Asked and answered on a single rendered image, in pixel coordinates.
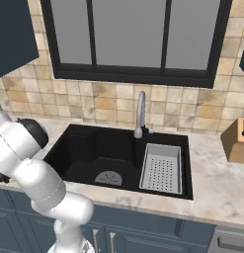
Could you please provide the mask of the dark blue base cupboard door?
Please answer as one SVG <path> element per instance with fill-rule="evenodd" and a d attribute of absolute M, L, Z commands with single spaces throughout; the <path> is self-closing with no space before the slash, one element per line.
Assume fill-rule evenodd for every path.
<path fill-rule="evenodd" d="M 16 217 L 23 234 L 30 245 L 31 252 L 46 253 L 55 242 L 55 233 L 53 231 L 54 220 L 52 218 L 23 212 L 17 212 Z M 83 235 L 93 245 L 93 247 L 93 229 L 98 229 L 99 232 L 97 234 L 97 239 L 99 253 L 107 253 L 103 237 L 103 229 L 101 227 L 86 224 L 83 225 L 81 229 Z"/>
<path fill-rule="evenodd" d="M 114 232 L 116 253 L 206 253 L 207 247 L 179 242 L 171 239 L 156 238 L 135 232 L 107 228 L 107 251 L 111 252 L 110 232 Z"/>

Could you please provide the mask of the silver sink tap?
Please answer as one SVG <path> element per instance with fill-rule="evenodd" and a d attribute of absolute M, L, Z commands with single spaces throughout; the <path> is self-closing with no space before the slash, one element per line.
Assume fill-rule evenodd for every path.
<path fill-rule="evenodd" d="M 134 129 L 133 136 L 135 138 L 142 138 L 144 129 L 145 129 L 145 92 L 141 91 L 138 96 L 136 127 Z"/>

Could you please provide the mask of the black kitchen sink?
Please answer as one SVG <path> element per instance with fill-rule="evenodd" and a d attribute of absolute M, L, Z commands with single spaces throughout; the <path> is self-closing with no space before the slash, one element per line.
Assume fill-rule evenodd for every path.
<path fill-rule="evenodd" d="M 139 188 L 147 143 L 181 147 L 181 195 Z M 189 139 L 185 135 L 151 133 L 146 128 L 142 138 L 135 138 L 130 129 L 71 125 L 43 160 L 67 182 L 176 199 L 193 198 Z"/>

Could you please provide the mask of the grey perforated sink basket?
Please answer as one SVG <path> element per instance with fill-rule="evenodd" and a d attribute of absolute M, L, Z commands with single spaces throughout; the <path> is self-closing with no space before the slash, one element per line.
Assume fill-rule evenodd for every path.
<path fill-rule="evenodd" d="M 181 195 L 182 186 L 181 147 L 147 143 L 139 188 Z"/>

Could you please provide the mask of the black framed window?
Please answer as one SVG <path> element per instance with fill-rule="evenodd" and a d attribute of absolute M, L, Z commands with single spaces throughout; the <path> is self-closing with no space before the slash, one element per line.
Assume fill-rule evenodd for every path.
<path fill-rule="evenodd" d="M 232 0 L 41 0 L 57 79 L 212 88 Z"/>

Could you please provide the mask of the dark blue false drawer front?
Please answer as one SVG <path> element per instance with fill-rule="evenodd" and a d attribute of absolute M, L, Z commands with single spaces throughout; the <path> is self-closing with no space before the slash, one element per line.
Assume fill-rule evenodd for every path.
<path fill-rule="evenodd" d="M 179 237 L 187 226 L 191 230 L 211 234 L 211 224 L 183 220 L 163 215 L 95 206 L 93 221 L 157 234 Z"/>

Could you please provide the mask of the wooden knife block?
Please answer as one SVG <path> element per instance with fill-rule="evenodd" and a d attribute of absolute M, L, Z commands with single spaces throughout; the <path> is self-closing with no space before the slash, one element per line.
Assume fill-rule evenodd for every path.
<path fill-rule="evenodd" d="M 227 161 L 244 164 L 244 119 L 234 121 L 220 139 Z"/>

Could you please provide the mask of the grey dishwasher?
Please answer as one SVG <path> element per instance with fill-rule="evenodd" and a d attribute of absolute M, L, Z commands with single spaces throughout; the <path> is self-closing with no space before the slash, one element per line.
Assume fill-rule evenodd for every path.
<path fill-rule="evenodd" d="M 217 226 L 207 253 L 244 253 L 244 229 Z"/>

